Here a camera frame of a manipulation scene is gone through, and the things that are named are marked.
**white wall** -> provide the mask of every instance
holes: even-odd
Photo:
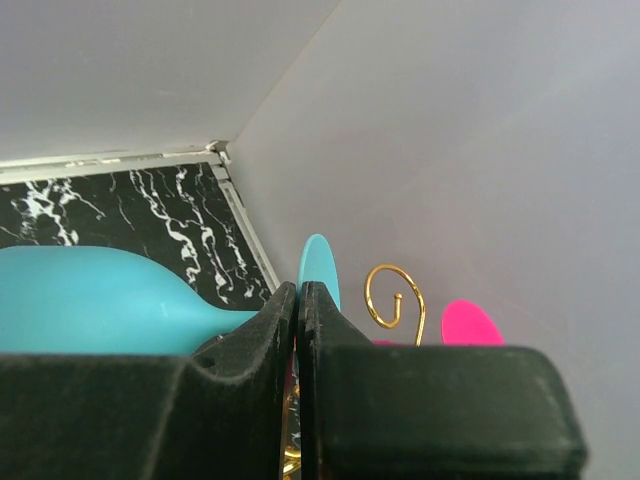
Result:
[[[338,0],[6,0],[0,160],[235,137]]]
[[[418,281],[431,341],[447,302],[479,303],[562,369],[590,479],[640,471],[639,24],[631,1],[344,0],[235,146],[283,278],[319,231],[371,336],[414,329],[367,316],[378,263]]]

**black velvet clamp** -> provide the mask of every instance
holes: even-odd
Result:
[[[580,477],[585,441],[539,352],[375,346],[313,282],[297,342],[305,480]]]
[[[0,478],[280,478],[295,295],[193,357],[0,356]]]

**turquoise object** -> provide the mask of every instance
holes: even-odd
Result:
[[[325,237],[316,233],[307,240],[298,267],[298,295],[304,282],[322,282],[340,310],[340,285],[331,246]]]
[[[0,272],[0,352],[191,354],[257,313],[209,305],[165,267],[113,248],[4,248]]]

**black and white marble pattern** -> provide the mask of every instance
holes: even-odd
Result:
[[[101,245],[145,255],[209,303],[258,310],[269,290],[208,164],[0,187],[0,247]]]

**pink disc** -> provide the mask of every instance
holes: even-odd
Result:
[[[442,343],[445,345],[504,345],[500,330],[480,307],[456,300],[442,315]]]

